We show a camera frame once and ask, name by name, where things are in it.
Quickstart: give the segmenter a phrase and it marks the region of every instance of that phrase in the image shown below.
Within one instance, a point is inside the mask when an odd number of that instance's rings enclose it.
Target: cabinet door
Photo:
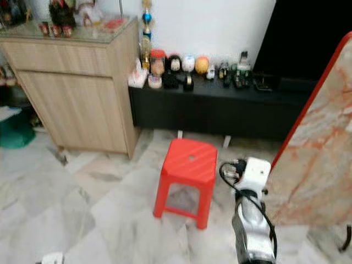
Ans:
[[[59,146],[126,152],[112,79],[27,71],[19,76]]]

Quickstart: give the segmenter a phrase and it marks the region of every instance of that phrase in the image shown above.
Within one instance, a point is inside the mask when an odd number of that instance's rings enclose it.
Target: television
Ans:
[[[277,0],[253,72],[273,90],[310,92],[352,31],[350,1]]]

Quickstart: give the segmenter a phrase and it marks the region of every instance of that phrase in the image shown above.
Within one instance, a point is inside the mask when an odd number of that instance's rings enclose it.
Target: green object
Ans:
[[[20,149],[34,138],[35,132],[23,111],[0,122],[0,146],[5,149]]]

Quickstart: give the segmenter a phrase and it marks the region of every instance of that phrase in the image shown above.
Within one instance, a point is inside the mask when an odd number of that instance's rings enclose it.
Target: black tv stand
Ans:
[[[129,88],[134,125],[284,140],[309,92],[260,92],[251,85],[224,88],[222,80],[194,74],[194,91]]]

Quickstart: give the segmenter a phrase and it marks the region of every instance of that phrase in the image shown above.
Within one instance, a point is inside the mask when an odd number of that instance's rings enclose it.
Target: glass top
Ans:
[[[125,16],[123,21],[119,22],[119,16],[112,16],[108,19],[105,19],[99,25],[94,25],[90,27],[77,26],[72,30],[72,36],[70,38],[64,36],[54,37],[54,34],[51,29],[50,36],[45,37],[43,36],[39,28],[39,25],[43,22],[43,20],[32,20],[19,26],[0,31],[0,37],[18,37],[42,40],[75,40],[82,42],[110,43],[133,21],[134,18],[134,16]],[[48,23],[49,28],[51,28],[53,24],[51,22]],[[116,28],[112,28],[113,25],[116,24],[118,24],[118,26]]]

